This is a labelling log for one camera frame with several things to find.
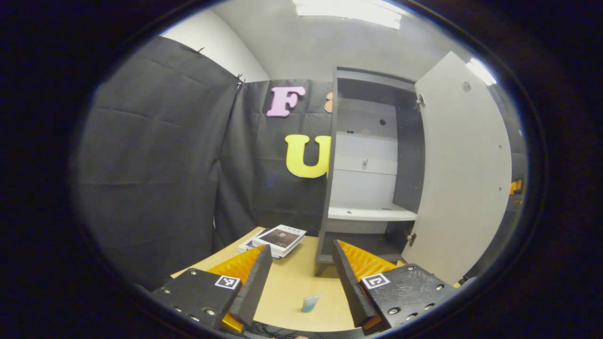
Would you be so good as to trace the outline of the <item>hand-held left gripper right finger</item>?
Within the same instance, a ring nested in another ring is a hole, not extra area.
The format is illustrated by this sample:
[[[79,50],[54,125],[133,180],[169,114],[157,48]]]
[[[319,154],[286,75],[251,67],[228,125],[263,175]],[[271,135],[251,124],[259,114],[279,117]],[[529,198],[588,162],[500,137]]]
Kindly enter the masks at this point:
[[[332,249],[353,324],[365,335],[406,326],[458,292],[418,264],[397,266],[341,240]]]

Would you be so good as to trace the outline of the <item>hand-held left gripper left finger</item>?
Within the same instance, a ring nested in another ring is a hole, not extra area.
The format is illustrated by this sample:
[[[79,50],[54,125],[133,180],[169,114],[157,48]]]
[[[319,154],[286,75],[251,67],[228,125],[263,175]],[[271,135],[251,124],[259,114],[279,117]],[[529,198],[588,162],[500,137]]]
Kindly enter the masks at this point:
[[[152,292],[187,321],[213,330],[245,332],[253,324],[273,257],[261,245],[209,270],[190,268]]]

